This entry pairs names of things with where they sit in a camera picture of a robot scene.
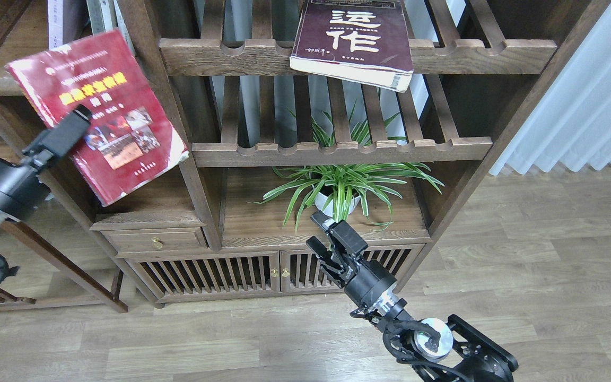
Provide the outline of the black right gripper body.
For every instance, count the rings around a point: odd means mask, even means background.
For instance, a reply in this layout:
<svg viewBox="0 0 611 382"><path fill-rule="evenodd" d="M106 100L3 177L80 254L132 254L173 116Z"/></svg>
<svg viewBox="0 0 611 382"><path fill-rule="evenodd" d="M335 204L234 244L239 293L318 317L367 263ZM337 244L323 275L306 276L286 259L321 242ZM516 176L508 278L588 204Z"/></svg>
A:
<svg viewBox="0 0 611 382"><path fill-rule="evenodd" d="M385 317L398 307L394 293L397 279L378 261L366 261L368 244L345 220L325 233L330 241L331 263L320 263L321 270L342 288L358 307L353 317Z"/></svg>

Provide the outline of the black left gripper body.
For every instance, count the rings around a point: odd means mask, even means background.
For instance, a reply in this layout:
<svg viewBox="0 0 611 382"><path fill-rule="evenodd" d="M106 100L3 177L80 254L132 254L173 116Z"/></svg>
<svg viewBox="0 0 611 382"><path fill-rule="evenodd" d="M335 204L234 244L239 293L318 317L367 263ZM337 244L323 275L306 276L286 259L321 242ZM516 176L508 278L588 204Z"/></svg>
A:
<svg viewBox="0 0 611 382"><path fill-rule="evenodd" d="M54 146L54 129L47 129L23 150L14 164L0 159L0 225L27 219L50 193L39 174L68 154L73 146Z"/></svg>

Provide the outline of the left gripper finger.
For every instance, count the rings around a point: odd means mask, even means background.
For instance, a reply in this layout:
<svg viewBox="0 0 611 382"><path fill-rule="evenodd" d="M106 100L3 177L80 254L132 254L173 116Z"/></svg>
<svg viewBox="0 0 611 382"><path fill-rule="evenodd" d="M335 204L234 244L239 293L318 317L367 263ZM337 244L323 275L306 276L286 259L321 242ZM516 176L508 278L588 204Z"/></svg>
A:
<svg viewBox="0 0 611 382"><path fill-rule="evenodd" d="M54 128L54 146L74 146L91 124L91 111L77 106Z"/></svg>

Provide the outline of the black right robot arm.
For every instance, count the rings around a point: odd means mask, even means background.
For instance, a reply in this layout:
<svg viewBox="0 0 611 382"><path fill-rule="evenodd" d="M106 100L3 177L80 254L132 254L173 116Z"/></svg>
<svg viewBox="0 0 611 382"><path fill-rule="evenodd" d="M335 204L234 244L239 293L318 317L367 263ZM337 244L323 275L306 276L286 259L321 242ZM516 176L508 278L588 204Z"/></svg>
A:
<svg viewBox="0 0 611 382"><path fill-rule="evenodd" d="M322 271L354 302L350 313L371 323L398 363L409 365L424 381L512 381L517 359L458 315L447 321L415 320L406 301L395 295L397 279L375 259L366 261L367 242L342 220L312 215L329 238L307 241Z"/></svg>

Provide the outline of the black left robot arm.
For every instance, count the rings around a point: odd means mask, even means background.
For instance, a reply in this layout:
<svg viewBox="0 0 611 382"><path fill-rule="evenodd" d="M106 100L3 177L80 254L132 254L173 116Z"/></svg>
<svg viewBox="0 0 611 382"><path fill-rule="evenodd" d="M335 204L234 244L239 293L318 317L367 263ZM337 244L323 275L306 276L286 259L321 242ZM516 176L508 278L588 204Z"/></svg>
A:
<svg viewBox="0 0 611 382"><path fill-rule="evenodd" d="M48 186L39 181L39 174L68 155L90 127L91 116L86 106L77 106L54 128L37 135L22 151L19 163L0 158L0 225L5 220L26 220L34 213L50 193ZM9 267L0 254L0 283L18 270L17 266Z"/></svg>

